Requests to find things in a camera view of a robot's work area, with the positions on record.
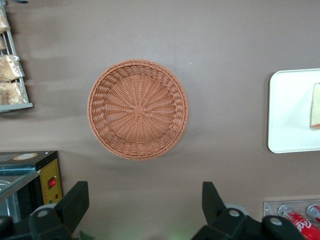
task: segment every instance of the coca-cola can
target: coca-cola can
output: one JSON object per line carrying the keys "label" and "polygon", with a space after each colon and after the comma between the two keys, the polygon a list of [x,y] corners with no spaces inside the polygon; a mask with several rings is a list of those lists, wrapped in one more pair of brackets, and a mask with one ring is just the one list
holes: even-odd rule
{"label": "coca-cola can", "polygon": [[320,206],[318,204],[312,204],[308,206],[306,209],[306,214],[309,218],[320,223]]}
{"label": "coca-cola can", "polygon": [[291,205],[284,204],[278,209],[279,216],[285,217],[302,233],[307,240],[320,240],[320,230]]}

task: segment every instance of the round woven basket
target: round woven basket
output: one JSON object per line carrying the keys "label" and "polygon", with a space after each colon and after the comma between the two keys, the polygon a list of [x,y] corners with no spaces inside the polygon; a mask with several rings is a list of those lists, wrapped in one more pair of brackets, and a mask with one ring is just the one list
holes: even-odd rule
{"label": "round woven basket", "polygon": [[168,152],[182,137],[188,113],[179,80],[167,68],[142,59],[111,66],[88,100],[88,119],[98,141],[130,160]]}

